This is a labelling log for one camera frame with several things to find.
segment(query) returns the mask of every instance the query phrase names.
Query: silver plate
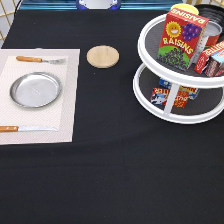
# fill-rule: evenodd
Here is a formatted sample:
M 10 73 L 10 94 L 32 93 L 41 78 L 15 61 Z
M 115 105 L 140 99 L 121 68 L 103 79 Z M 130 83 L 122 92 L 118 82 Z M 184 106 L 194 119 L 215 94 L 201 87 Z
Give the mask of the silver plate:
M 10 88 L 12 100 L 23 107 L 42 107 L 55 100 L 61 91 L 58 77 L 34 72 L 17 79 Z

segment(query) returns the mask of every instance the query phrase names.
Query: white placemat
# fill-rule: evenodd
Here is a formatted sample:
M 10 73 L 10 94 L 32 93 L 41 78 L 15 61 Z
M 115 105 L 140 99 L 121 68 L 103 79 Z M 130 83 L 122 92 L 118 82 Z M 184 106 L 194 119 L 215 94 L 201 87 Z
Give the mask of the white placemat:
M 19 62 L 16 56 L 41 57 L 46 60 L 66 58 L 61 65 Z M 79 50 L 0 50 L 0 125 L 48 126 L 59 131 L 0 133 L 0 144 L 53 143 L 72 141 Z M 32 72 L 48 72 L 62 82 L 62 92 L 51 104 L 40 108 L 16 105 L 9 94 L 12 83 Z

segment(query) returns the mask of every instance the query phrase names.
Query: table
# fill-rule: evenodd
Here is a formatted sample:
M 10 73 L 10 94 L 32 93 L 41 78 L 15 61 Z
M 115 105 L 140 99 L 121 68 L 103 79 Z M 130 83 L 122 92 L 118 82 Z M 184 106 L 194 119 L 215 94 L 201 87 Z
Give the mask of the table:
M 224 221 L 224 114 L 161 120 L 133 93 L 142 28 L 164 11 L 19 11 L 3 48 L 81 49 L 72 143 L 0 146 L 0 223 Z M 120 53 L 97 69 L 97 45 Z

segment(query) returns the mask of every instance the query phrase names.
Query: round wooden coaster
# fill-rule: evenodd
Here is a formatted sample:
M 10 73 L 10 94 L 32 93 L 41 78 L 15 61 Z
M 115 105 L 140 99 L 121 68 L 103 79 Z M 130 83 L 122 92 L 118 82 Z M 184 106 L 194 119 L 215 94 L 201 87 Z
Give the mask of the round wooden coaster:
M 119 53 L 110 46 L 97 46 L 87 53 L 87 61 L 97 68 L 109 68 L 119 60 Z

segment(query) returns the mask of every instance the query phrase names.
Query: raisin box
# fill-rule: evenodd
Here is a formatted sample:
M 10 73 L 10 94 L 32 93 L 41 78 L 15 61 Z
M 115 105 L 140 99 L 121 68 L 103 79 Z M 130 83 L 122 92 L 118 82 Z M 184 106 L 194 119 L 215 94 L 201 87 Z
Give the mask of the raisin box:
M 223 50 L 224 50 L 224 41 L 219 42 L 215 46 L 202 51 L 202 53 L 200 54 L 200 56 L 198 58 L 198 61 L 197 61 L 197 64 L 196 64 L 194 70 L 196 72 L 198 72 L 199 74 L 205 72 L 206 68 L 209 64 L 209 60 L 210 60 L 211 56 L 216 54 L 217 52 L 220 52 Z
M 186 71 L 194 60 L 209 19 L 174 8 L 167 13 L 158 60 Z
M 168 82 L 162 78 L 160 78 L 159 84 L 168 89 L 171 89 L 171 86 L 172 86 L 171 82 Z M 191 99 L 191 100 L 194 100 L 197 97 L 198 92 L 199 92 L 198 88 L 192 88 L 192 87 L 186 87 L 186 86 L 180 86 L 179 90 L 188 92 L 189 99 Z
M 166 105 L 169 93 L 170 90 L 168 89 L 154 88 L 150 102 L 152 104 Z M 176 107 L 185 107 L 187 101 L 188 101 L 188 92 L 178 91 L 173 105 Z

